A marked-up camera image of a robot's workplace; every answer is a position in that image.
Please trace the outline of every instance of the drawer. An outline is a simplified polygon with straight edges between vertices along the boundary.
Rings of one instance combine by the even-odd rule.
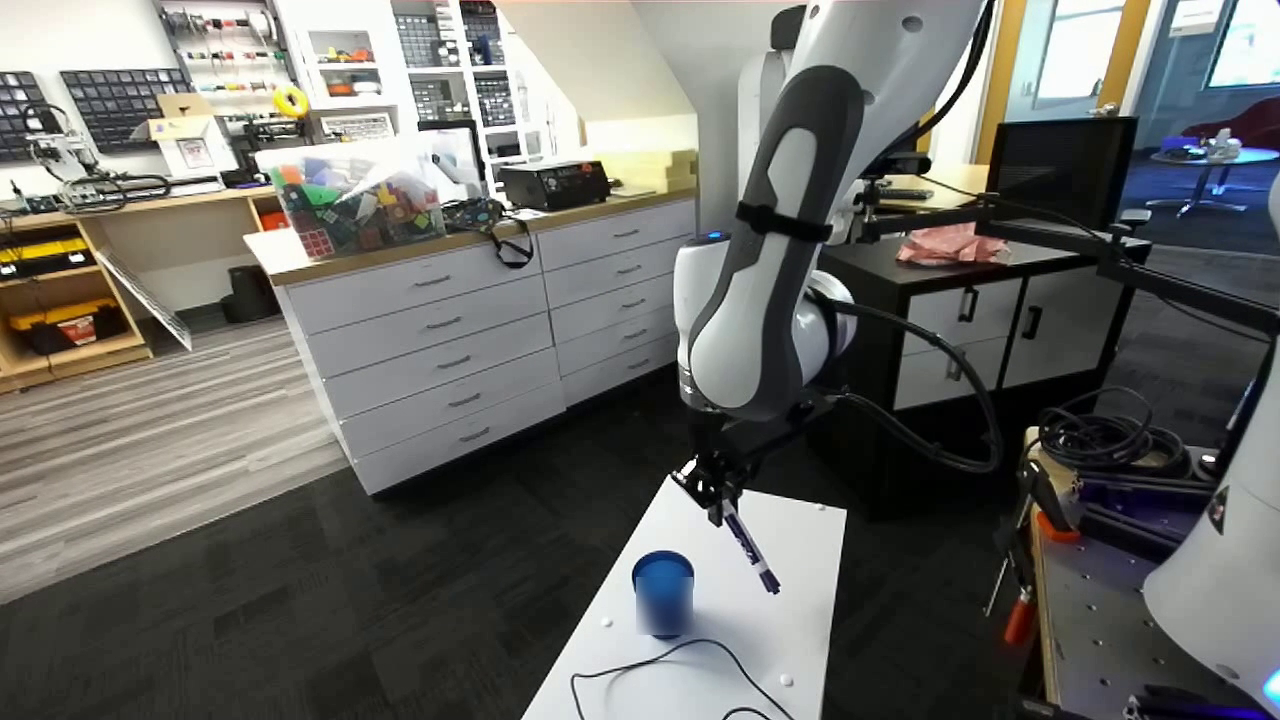
[[[959,345],[959,354],[970,357],[977,376],[987,384],[987,393],[997,393],[1006,336]],[[958,399],[958,395],[972,395],[972,384],[959,376],[959,367],[944,354],[927,350],[927,354],[906,357],[898,376],[898,399],[892,399],[898,412]]]
[[[1006,341],[1026,281],[997,281],[914,298],[908,320],[933,329],[949,345]]]
[[[565,399],[556,354],[536,354],[518,366],[502,366],[492,371],[465,376],[458,384],[406,395],[398,405],[362,412],[345,420],[345,440],[357,457],[402,445],[441,424],[458,424],[465,417],[490,417],[520,399],[520,393],[547,393],[554,405]]]
[[[460,336],[477,336],[520,315],[543,315],[547,294],[542,277],[496,285],[471,298],[447,298],[441,303],[377,315],[364,326],[314,336],[314,357],[325,376],[340,376],[364,366],[436,350]]]
[[[289,285],[289,303],[305,332],[330,332],[367,315],[421,308],[444,298],[513,285],[542,277],[536,264],[506,268],[490,246],[418,258],[406,264],[382,264],[364,274],[325,277],[314,285]]]
[[[585,405],[599,393],[611,393],[643,371],[655,371],[655,367],[668,367],[677,361],[677,341],[668,341],[665,350],[662,345],[643,345],[643,350],[632,350],[632,354],[621,354],[621,357],[608,357],[599,366],[589,366],[582,371],[570,371],[565,376],[565,399],[570,405]]]
[[[655,277],[655,281],[643,281],[632,289],[591,298],[585,303],[556,308],[554,329],[556,329],[556,345],[570,345],[570,341],[628,326],[636,315],[668,315],[672,320],[672,277]]]
[[[559,393],[554,395],[542,387],[513,387],[507,410],[477,412],[458,424],[428,427],[412,440],[357,457],[352,468],[357,468],[364,493],[384,493],[384,489],[406,486],[428,468],[441,468],[447,461],[482,451],[485,445],[518,437],[518,433],[556,417],[559,410],[565,410]]]
[[[357,412],[374,412],[382,405],[513,366],[543,350],[554,350],[547,315],[527,315],[458,345],[441,345],[428,354],[357,367],[347,376],[334,376],[325,379],[325,393],[334,399],[334,412],[347,420]]]
[[[608,357],[632,354],[632,350],[672,350],[677,361],[677,326],[668,308],[655,308],[647,315],[624,320],[618,329],[556,345],[559,371],[582,371],[589,366],[599,366]]]
[[[621,285],[672,277],[677,274],[677,251],[681,251],[681,246],[647,246],[647,250],[603,258],[603,261],[591,261],[591,264],[547,274],[547,299],[554,299],[554,308],[565,308],[565,303],[582,303],[582,299],[603,298],[603,294],[611,294]]]
[[[554,274],[554,268],[589,264],[589,261],[662,246],[662,242],[681,246],[694,236],[698,236],[698,210],[694,201],[681,201],[681,205],[611,213],[603,219],[542,232],[542,261]]]

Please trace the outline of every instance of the blue object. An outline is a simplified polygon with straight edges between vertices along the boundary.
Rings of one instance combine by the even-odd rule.
[[[677,642],[690,632],[694,565],[681,554],[647,554],[632,567],[632,587],[647,635]]]
[[[1280,706],[1280,674],[1268,675],[1263,695],[1268,706]]]

